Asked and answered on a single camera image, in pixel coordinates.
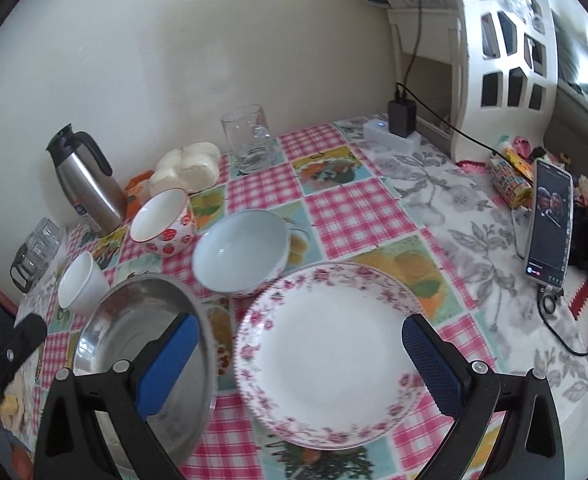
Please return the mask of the white square bowl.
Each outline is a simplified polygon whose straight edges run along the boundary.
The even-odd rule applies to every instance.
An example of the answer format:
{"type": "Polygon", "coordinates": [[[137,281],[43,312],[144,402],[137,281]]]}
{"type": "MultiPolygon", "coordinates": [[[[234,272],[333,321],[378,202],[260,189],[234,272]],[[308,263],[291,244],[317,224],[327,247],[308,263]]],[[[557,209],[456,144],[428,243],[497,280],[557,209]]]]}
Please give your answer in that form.
{"type": "Polygon", "coordinates": [[[91,315],[110,284],[91,252],[81,252],[65,271],[58,288],[59,305],[63,310],[81,316],[91,315]]]}

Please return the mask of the floral rimmed white plate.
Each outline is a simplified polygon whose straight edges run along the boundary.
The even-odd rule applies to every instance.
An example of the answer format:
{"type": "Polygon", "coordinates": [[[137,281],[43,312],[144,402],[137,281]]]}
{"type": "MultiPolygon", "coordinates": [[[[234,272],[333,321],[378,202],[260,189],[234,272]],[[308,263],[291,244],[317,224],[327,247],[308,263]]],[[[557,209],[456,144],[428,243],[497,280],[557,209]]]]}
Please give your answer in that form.
{"type": "Polygon", "coordinates": [[[401,328],[422,306],[407,286],[364,264],[325,262],[269,286],[236,332],[239,395],[261,426],[321,451],[393,430],[426,389],[401,328]]]}

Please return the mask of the strawberry pattern bowl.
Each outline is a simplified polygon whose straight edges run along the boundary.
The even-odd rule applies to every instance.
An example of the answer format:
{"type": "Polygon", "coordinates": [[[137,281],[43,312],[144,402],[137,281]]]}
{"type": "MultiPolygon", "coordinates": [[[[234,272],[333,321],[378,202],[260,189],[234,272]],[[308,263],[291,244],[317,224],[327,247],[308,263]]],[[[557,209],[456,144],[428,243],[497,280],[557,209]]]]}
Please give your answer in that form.
{"type": "Polygon", "coordinates": [[[190,197],[168,188],[148,200],[134,216],[129,235],[134,244],[161,258],[183,252],[195,240],[197,225],[190,197]]]}

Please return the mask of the light blue bowl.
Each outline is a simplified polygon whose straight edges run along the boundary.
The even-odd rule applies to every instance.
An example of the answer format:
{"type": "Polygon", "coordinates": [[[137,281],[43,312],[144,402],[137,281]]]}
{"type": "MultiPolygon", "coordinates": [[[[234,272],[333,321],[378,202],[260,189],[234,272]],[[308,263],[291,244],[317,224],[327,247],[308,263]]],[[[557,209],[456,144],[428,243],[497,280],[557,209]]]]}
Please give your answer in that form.
{"type": "Polygon", "coordinates": [[[288,253],[289,227],[280,216],[243,210],[203,234],[192,254],[192,269],[198,283],[212,292],[247,297],[279,277],[288,253]]]}

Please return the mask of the glass coffee pot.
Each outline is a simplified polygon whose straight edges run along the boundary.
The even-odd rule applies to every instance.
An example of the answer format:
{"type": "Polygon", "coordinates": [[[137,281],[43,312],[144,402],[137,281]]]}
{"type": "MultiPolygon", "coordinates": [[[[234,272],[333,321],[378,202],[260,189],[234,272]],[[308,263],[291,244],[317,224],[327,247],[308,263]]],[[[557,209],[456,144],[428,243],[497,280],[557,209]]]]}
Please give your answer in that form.
{"type": "Polygon", "coordinates": [[[28,294],[41,278],[42,259],[26,243],[17,249],[10,265],[10,279],[23,294],[28,294]]]}

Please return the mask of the upturned drinking glass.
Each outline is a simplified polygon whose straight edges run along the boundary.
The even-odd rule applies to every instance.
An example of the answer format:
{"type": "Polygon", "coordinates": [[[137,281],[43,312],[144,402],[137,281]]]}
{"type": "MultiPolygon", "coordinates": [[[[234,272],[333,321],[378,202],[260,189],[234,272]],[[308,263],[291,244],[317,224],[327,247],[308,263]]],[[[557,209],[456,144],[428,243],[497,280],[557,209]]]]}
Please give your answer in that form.
{"type": "Polygon", "coordinates": [[[44,217],[30,234],[28,246],[40,262],[46,263],[55,257],[65,238],[65,229],[44,217]]]}

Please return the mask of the smartphone on stand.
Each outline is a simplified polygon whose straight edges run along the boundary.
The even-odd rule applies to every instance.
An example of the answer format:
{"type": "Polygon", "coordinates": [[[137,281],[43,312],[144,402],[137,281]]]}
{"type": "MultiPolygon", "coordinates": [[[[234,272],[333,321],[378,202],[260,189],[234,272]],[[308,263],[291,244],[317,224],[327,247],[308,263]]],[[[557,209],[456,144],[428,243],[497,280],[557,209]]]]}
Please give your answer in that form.
{"type": "Polygon", "coordinates": [[[525,274],[541,286],[561,289],[571,245],[574,182],[566,170],[544,159],[536,159],[533,170],[525,274]]]}

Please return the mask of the stainless thermos jug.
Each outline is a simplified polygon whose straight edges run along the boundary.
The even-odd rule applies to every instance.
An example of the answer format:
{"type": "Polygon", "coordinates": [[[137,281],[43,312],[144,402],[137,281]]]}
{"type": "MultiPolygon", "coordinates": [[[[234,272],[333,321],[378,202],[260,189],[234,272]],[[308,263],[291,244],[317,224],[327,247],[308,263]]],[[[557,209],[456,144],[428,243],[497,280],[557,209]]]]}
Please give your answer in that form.
{"type": "Polygon", "coordinates": [[[117,230],[126,217],[125,192],[93,137],[68,124],[55,133],[47,152],[62,191],[78,216],[101,236],[117,230]]]}

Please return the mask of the orange snack packet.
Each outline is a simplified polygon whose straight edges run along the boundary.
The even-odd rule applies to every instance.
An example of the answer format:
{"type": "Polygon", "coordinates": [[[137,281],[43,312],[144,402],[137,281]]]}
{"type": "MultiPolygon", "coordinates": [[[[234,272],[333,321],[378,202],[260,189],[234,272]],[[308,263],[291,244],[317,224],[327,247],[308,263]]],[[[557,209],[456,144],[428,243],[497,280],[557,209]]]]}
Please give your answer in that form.
{"type": "Polygon", "coordinates": [[[147,170],[143,172],[143,174],[138,174],[133,177],[126,185],[127,220],[134,218],[141,207],[151,198],[151,192],[149,192],[149,178],[152,177],[153,174],[153,170],[147,170]]]}

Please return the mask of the colourful candy roll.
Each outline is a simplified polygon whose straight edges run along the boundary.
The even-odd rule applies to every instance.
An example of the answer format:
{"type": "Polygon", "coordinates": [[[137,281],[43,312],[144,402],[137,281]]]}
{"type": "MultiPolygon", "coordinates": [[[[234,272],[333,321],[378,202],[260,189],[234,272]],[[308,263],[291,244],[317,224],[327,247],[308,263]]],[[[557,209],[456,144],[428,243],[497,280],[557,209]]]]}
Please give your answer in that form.
{"type": "Polygon", "coordinates": [[[531,206],[532,186],[506,160],[492,157],[488,167],[492,185],[510,209],[531,206]]]}

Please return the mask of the bag of white buns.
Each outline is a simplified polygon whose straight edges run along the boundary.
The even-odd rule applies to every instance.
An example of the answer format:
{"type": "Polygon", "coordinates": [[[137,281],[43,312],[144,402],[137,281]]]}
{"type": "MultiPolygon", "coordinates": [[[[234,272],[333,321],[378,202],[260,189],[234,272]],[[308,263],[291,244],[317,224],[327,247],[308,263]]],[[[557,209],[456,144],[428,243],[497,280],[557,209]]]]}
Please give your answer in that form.
{"type": "Polygon", "coordinates": [[[169,188],[194,194],[212,188],[220,177],[221,153],[215,144],[198,142],[166,153],[149,178],[149,192],[155,196],[169,188]]]}

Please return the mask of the checkered picture tablecloth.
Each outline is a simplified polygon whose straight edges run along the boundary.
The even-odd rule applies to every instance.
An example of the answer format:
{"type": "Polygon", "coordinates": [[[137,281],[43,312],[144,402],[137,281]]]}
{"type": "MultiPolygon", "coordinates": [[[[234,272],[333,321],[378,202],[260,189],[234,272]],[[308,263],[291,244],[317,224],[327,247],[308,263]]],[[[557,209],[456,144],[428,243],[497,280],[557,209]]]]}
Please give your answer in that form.
{"type": "Polygon", "coordinates": [[[191,198],[180,226],[136,242],[128,226],[97,236],[85,224],[64,234],[44,277],[21,302],[48,326],[46,342],[16,383],[18,411],[6,416],[14,434],[34,446],[44,399],[55,372],[72,362],[85,318],[61,308],[58,287],[67,266],[90,252],[116,284],[144,272],[179,278],[204,301],[219,359],[222,403],[187,473],[198,479],[410,479],[448,430],[446,417],[425,399],[389,438],[346,452],[313,452],[251,426],[235,391],[232,323],[251,297],[282,274],[324,260],[351,258],[408,286],[427,315],[466,356],[499,361],[493,326],[482,306],[495,308],[515,288],[508,266],[514,230],[506,206],[476,177],[422,142],[396,155],[364,139],[356,122],[335,122],[280,136],[271,165],[243,174],[233,155],[219,162],[216,184],[191,198]],[[242,246],[222,258],[219,284],[193,273],[194,246],[235,212],[268,209],[288,226],[287,244],[249,228],[242,246]]]}

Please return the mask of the clear glass mug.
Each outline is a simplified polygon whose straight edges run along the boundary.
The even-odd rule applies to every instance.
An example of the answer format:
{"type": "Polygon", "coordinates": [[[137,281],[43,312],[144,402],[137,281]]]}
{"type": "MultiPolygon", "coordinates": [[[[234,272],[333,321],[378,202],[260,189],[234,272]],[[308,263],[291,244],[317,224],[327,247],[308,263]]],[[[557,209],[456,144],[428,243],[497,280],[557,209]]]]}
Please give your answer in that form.
{"type": "Polygon", "coordinates": [[[238,107],[221,117],[221,125],[241,174],[254,174],[272,165],[274,141],[261,105],[238,107]]]}

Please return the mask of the white power strip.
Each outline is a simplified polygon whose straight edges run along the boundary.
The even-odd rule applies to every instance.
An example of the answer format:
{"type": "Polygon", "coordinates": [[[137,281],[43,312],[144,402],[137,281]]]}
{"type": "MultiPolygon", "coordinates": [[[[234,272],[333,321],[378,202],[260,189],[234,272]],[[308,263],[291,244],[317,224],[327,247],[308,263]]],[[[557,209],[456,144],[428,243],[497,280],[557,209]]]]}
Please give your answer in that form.
{"type": "Polygon", "coordinates": [[[371,119],[363,126],[364,139],[375,142],[405,155],[411,155],[417,152],[421,146],[422,137],[417,131],[413,131],[408,136],[397,136],[388,129],[388,122],[382,119],[371,119]]]}

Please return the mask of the black charger adapter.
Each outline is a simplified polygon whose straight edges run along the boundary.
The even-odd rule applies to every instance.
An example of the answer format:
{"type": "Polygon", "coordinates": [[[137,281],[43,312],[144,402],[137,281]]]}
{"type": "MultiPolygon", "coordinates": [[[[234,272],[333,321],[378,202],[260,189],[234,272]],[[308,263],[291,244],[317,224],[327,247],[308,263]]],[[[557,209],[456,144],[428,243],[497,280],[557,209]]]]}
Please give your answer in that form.
{"type": "Polygon", "coordinates": [[[395,136],[407,138],[415,131],[416,103],[400,98],[388,103],[388,130],[395,136]]]}

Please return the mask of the white lattice shelf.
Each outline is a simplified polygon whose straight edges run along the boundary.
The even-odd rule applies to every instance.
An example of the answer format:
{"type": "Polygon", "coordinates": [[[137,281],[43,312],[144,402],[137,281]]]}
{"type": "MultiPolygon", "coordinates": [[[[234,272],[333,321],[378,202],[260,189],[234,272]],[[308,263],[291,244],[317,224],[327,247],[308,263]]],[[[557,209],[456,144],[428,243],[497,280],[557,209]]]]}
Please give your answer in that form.
{"type": "Polygon", "coordinates": [[[539,146],[553,115],[557,47],[548,0],[408,0],[387,12],[397,54],[451,67],[450,154],[484,162],[505,140],[539,146]]]}

